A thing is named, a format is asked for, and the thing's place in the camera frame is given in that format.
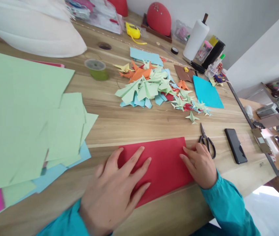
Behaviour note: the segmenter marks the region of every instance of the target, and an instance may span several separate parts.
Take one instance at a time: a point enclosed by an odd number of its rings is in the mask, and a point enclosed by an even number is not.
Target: hand
[[[204,144],[196,143],[191,150],[183,147],[186,155],[180,154],[195,182],[203,189],[212,188],[217,182],[214,160]]]
[[[130,198],[134,186],[146,173],[151,157],[131,174],[144,147],[140,147],[119,169],[117,160],[122,151],[123,148],[115,150],[106,163],[97,167],[94,179],[81,199],[79,213],[90,236],[104,236],[115,230],[130,216],[150,185],[142,185]]]

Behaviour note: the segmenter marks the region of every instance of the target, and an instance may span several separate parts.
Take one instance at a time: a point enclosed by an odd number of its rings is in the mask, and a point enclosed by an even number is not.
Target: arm
[[[89,236],[85,224],[79,215],[80,199],[54,221],[49,223],[38,236],[81,235]]]
[[[230,235],[260,235],[237,188],[217,175],[216,184],[201,191],[221,229]]]

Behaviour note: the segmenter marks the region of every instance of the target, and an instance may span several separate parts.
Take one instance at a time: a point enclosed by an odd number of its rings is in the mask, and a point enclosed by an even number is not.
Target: white fabric
[[[63,0],[0,0],[0,37],[12,47],[47,57],[87,50]]]

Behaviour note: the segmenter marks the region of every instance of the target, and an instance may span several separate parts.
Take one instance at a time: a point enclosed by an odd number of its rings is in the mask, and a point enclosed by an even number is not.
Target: scissor blade
[[[202,131],[202,135],[203,135],[204,137],[206,137],[206,134],[205,134],[205,131],[204,131],[204,128],[203,128],[202,123],[201,123],[201,131]]]

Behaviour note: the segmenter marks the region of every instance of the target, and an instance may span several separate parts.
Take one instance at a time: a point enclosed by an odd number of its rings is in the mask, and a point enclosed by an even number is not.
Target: black container
[[[216,45],[212,48],[209,55],[206,57],[205,61],[202,64],[202,67],[207,69],[208,66],[217,59],[217,57],[220,55],[220,53],[224,50],[225,46],[226,45],[219,40],[216,43]]]

